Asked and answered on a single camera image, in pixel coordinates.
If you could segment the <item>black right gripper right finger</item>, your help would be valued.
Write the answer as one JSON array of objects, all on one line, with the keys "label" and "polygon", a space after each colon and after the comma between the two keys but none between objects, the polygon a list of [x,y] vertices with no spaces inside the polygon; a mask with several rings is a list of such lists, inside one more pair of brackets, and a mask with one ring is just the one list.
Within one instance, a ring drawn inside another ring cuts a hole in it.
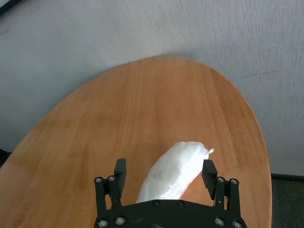
[{"label": "black right gripper right finger", "polygon": [[225,198],[227,198],[228,211],[240,211],[239,181],[237,179],[225,180],[218,176],[217,169],[212,160],[204,160],[202,167],[202,178],[214,208],[224,210]]}]

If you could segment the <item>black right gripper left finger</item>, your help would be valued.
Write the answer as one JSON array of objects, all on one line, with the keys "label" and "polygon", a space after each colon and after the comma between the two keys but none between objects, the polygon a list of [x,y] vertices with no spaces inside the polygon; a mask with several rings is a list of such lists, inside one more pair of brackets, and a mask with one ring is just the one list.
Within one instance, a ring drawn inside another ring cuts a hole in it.
[{"label": "black right gripper left finger", "polygon": [[105,196],[109,195],[111,200],[111,209],[121,207],[121,196],[126,180],[126,159],[118,159],[114,168],[114,174],[106,179],[96,177],[95,196],[97,211],[106,211]]}]

